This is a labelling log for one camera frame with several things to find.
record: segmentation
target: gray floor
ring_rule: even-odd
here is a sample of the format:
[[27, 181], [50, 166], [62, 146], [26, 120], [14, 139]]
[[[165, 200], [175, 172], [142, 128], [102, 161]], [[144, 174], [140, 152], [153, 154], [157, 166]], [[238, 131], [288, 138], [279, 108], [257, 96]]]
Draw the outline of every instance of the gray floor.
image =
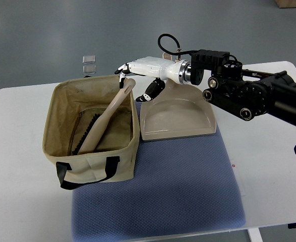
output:
[[[125, 62], [161, 56], [162, 33], [173, 34], [183, 50], [223, 50], [244, 64], [296, 66], [296, 9], [279, 9], [274, 0], [0, 0], [0, 89], [82, 77], [87, 54], [96, 55], [97, 76], [112, 75]], [[170, 40], [163, 44], [175, 50]], [[264, 242], [296, 241], [296, 229], [286, 225], [261, 233]], [[249, 239], [238, 231], [167, 241]]]

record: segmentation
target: cardboard box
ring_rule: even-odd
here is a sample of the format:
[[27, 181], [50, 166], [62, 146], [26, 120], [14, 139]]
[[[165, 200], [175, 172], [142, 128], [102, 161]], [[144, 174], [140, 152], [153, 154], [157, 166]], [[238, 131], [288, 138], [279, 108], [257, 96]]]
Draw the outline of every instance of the cardboard box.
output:
[[275, 0], [279, 8], [296, 8], [296, 0]]

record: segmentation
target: hand brush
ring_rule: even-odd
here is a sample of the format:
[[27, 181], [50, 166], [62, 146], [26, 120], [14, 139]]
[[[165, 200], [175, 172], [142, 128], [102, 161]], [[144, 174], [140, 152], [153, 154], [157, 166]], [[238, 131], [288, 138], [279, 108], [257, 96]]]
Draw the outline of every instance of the hand brush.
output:
[[126, 96], [131, 92], [135, 84], [136, 82], [134, 79], [127, 79], [123, 88], [119, 90], [119, 92], [116, 94], [104, 113], [99, 117], [97, 115], [94, 115], [94, 118], [92, 119], [89, 127], [83, 135], [82, 140], [78, 144], [78, 146], [81, 146], [79, 148], [79, 151], [77, 152], [78, 147], [76, 147], [73, 154], [77, 153], [78, 155], [81, 155], [92, 153], [95, 150], [99, 140], [104, 134], [104, 131], [108, 125], [111, 116], [123, 102]]

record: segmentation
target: white table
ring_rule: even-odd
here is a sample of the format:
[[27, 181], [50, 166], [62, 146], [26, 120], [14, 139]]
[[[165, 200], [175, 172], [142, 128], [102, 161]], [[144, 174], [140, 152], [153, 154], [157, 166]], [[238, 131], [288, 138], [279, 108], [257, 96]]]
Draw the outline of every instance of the white table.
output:
[[[296, 81], [296, 68], [288, 62], [244, 68], [287, 70]], [[205, 72], [199, 88], [207, 88], [208, 77]], [[135, 79], [137, 97], [150, 79]], [[0, 241], [71, 240], [72, 192], [60, 188], [41, 148], [56, 85], [0, 90]], [[296, 222], [296, 127], [268, 114], [245, 122], [217, 107], [214, 112], [243, 194], [241, 229]]]

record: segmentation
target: canvas basket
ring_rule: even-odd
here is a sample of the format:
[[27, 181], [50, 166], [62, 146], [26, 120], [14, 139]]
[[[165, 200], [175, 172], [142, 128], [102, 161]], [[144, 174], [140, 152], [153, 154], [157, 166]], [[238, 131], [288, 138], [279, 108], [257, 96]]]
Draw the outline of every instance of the canvas basket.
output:
[[102, 114], [119, 89], [115, 75], [69, 80], [54, 89], [42, 148], [62, 188], [133, 178], [140, 128], [132, 92], [112, 115], [95, 151], [72, 154], [94, 114]]

